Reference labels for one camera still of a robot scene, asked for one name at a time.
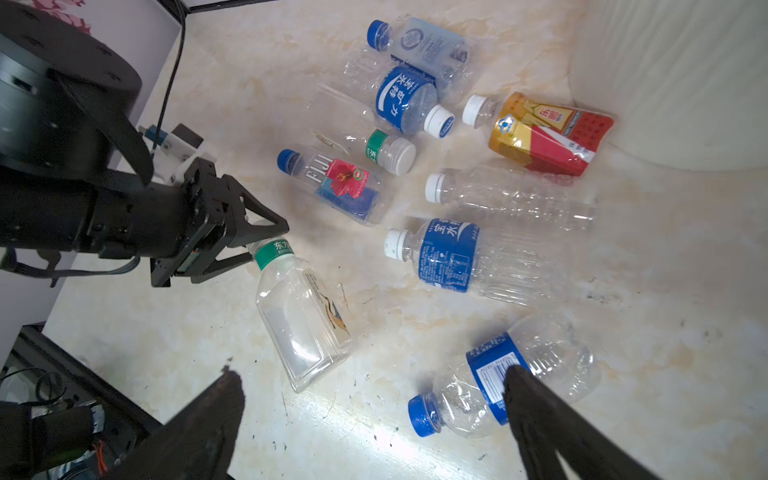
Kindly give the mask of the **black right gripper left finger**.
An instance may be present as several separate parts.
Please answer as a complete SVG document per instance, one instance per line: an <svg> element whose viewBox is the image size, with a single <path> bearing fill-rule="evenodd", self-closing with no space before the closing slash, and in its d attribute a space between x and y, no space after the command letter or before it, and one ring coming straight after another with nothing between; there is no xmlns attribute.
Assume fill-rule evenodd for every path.
<svg viewBox="0 0 768 480"><path fill-rule="evenodd" d="M241 377L222 375L106 479L227 479L245 408Z"/></svg>

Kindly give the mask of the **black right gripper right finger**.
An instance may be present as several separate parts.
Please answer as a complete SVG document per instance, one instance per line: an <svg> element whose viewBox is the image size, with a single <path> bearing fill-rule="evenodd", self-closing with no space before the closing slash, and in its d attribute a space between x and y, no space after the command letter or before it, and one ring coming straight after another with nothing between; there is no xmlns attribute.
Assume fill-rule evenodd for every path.
<svg viewBox="0 0 768 480"><path fill-rule="evenodd" d="M503 401L529 479L565 479L563 463L581 479L657 477L520 365L507 370Z"/></svg>

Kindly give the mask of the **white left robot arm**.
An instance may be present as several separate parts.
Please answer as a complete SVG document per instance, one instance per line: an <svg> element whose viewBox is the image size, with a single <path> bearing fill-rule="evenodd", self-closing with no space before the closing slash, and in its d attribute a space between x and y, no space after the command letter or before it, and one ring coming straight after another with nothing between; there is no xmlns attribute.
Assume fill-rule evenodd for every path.
<svg viewBox="0 0 768 480"><path fill-rule="evenodd" d="M56 281L65 252L150 263L151 283L201 283L249 262L287 221L214 163L167 184L129 121L139 74L96 38L34 7L1 5L1 267Z"/></svg>

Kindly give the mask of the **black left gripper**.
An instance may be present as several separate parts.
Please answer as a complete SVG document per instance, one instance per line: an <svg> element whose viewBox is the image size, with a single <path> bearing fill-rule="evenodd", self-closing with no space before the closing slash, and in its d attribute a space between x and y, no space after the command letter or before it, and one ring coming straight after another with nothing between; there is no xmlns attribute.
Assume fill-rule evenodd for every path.
<svg viewBox="0 0 768 480"><path fill-rule="evenodd" d="M148 258L154 287L170 286L175 276L201 284L253 261L250 253L217 259L231 240L229 205L233 240L268 240L290 230L234 177L219 178L212 161L196 158L179 187L98 188L86 221L86 251L112 260Z"/></svg>

